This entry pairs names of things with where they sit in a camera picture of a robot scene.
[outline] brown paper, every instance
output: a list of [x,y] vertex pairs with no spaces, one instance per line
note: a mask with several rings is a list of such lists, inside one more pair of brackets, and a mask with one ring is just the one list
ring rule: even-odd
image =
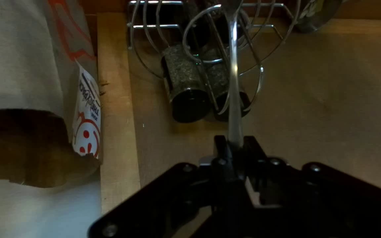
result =
[[56,187],[96,172],[96,68],[77,0],[0,3],[0,179]]

